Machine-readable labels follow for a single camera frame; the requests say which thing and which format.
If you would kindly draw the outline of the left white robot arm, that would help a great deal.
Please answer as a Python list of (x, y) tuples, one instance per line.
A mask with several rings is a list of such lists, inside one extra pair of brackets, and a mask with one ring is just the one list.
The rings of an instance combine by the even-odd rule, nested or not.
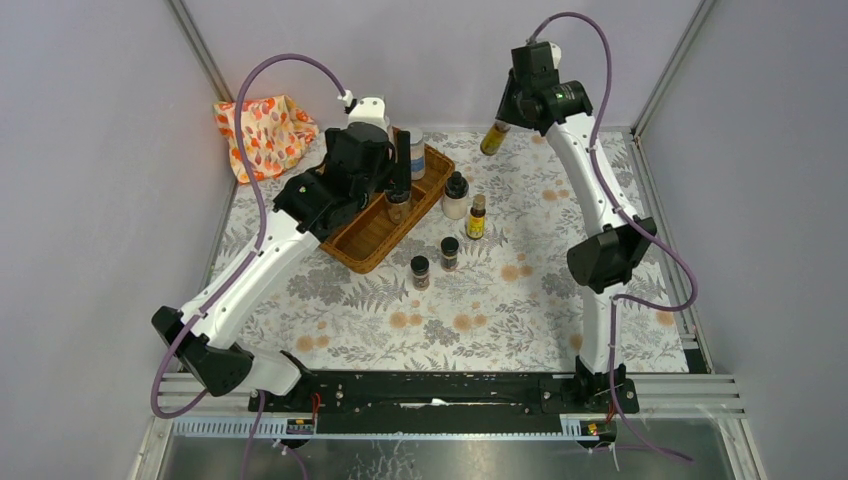
[(180, 308), (160, 307), (151, 323), (172, 356), (214, 397), (239, 386), (271, 392), (288, 411), (309, 401), (303, 368), (281, 352), (238, 343), (263, 298), (302, 260), (387, 189), (397, 154), (386, 129), (354, 122), (325, 133), (316, 167), (291, 177), (273, 200), (266, 225), (209, 285)]

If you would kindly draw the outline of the blue label pellet jar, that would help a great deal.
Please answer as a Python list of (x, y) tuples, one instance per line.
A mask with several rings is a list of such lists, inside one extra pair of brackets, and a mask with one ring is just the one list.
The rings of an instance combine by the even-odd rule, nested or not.
[(410, 127), (407, 129), (409, 133), (410, 145), (410, 176), (413, 181), (421, 180), (426, 172), (426, 147), (423, 132), (418, 128)]

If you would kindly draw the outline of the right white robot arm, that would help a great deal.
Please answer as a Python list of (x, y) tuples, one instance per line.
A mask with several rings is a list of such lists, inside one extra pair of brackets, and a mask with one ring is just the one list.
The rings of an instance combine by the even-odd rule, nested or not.
[(626, 371), (611, 367), (609, 350), (619, 329), (611, 320), (612, 298), (625, 290), (657, 232), (627, 200), (596, 140), (596, 119), (578, 81), (563, 82), (557, 70), (561, 51), (550, 42), (512, 50), (512, 66), (496, 118), (542, 135), (565, 168), (583, 215), (586, 237), (569, 248), (567, 267), (582, 286), (583, 345), (570, 386), (579, 407), (597, 412), (613, 398), (612, 385)]

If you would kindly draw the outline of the yellow label sauce bottle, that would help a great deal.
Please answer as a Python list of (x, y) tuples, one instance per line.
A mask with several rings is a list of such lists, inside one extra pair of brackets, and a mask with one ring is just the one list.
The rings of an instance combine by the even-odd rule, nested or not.
[(495, 120), (480, 142), (480, 151), (485, 156), (495, 155), (501, 148), (511, 126), (500, 120)]

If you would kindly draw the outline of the black cap grinder bottle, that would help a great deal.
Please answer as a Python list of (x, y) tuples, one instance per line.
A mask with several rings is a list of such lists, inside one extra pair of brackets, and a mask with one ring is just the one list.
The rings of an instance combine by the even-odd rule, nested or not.
[(411, 191), (393, 189), (385, 193), (385, 198), (389, 220), (395, 225), (402, 224), (410, 216), (412, 209)]

